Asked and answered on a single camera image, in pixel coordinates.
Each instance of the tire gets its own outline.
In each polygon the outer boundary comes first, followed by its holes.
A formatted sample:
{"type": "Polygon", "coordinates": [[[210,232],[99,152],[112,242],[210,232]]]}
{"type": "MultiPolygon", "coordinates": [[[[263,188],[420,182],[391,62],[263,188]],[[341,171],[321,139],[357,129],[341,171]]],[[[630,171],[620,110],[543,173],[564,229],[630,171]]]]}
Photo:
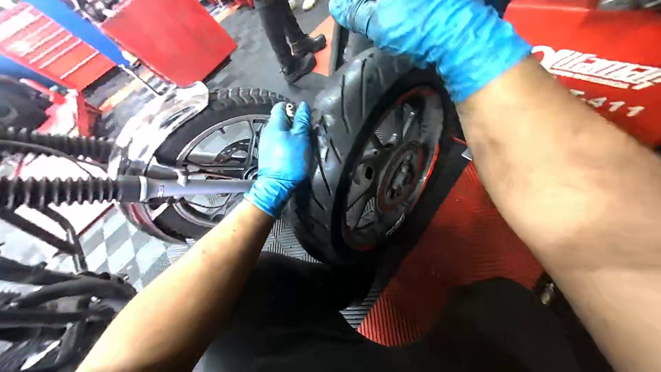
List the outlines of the tire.
{"type": "Polygon", "coordinates": [[[43,124],[51,105],[39,92],[7,77],[0,77],[0,125],[33,130],[43,124]]]}
{"type": "MultiPolygon", "coordinates": [[[[175,165],[184,147],[209,127],[236,116],[268,115],[278,102],[289,99],[265,89],[214,89],[209,94],[209,105],[177,128],[156,150],[155,156],[163,164],[175,165]]],[[[185,219],[172,205],[155,218],[154,224],[180,240],[201,238],[211,229],[185,219]]]]}
{"type": "MultiPolygon", "coordinates": [[[[419,70],[407,58],[371,48],[342,66],[334,78],[335,82],[317,95],[312,114],[318,147],[329,149],[323,158],[321,151],[315,152],[318,159],[315,172],[290,202],[290,216],[297,239],[311,256],[324,263],[346,266],[378,251],[359,251],[346,243],[342,213],[350,174],[383,113],[405,93],[426,86],[441,97],[445,112],[441,138],[447,136],[449,128],[458,127],[458,119],[435,71],[419,70]]],[[[441,163],[440,160],[434,163],[429,179],[440,172],[441,163]]]]}

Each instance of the red floor mat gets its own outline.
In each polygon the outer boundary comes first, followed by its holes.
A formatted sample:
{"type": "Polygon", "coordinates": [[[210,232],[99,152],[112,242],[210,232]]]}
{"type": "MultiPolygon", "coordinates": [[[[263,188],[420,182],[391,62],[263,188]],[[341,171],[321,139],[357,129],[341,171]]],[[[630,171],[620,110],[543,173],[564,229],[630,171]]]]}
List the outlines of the red floor mat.
{"type": "Polygon", "coordinates": [[[379,344],[407,344],[436,323],[448,289],[496,276],[532,288],[541,273],[470,163],[358,331],[379,344]]]}

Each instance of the coil spring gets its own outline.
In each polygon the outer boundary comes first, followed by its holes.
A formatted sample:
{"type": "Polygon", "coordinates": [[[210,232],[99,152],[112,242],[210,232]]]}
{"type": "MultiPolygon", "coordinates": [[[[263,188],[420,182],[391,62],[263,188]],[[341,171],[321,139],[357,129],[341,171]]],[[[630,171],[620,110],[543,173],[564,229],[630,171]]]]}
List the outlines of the coil spring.
{"type": "Polygon", "coordinates": [[[15,209],[26,205],[42,209],[55,205],[113,201],[122,195],[122,185],[112,179],[36,179],[0,177],[0,208],[15,209]]]}
{"type": "MultiPolygon", "coordinates": [[[[6,126],[0,128],[0,140],[19,141],[29,144],[47,146],[71,156],[84,156],[106,164],[114,147],[112,140],[107,138],[89,138],[84,136],[68,137],[53,134],[42,134],[37,131],[28,131],[25,128],[6,126]]],[[[14,154],[45,154],[32,148],[22,146],[7,146],[8,151],[14,154]]]]}

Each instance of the forearm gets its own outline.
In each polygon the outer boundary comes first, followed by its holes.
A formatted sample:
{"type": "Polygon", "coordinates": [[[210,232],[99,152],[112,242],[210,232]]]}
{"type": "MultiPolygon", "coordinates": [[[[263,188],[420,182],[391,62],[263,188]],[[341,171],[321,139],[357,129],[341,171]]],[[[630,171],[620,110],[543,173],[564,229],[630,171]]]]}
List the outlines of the forearm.
{"type": "Polygon", "coordinates": [[[239,204],[119,313],[78,371],[191,370],[229,320],[273,222],[239,204]]]}
{"type": "Polygon", "coordinates": [[[533,58],[472,95],[459,112],[498,210],[611,362],[622,370],[658,370],[661,161],[533,58]]]}

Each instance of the hand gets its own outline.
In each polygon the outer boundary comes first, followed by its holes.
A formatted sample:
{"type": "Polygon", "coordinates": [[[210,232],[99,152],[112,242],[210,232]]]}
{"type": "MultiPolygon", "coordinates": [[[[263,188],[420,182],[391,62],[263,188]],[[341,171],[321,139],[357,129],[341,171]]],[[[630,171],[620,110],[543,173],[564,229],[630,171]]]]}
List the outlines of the hand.
{"type": "Polygon", "coordinates": [[[330,0],[342,26],[419,67],[436,65],[462,102],[530,54],[512,25],[480,0],[330,0]]]}
{"type": "Polygon", "coordinates": [[[293,190],[307,177],[311,162],[310,109],[302,102],[293,125],[278,103],[259,138],[257,180],[244,199],[278,218],[293,190]]]}

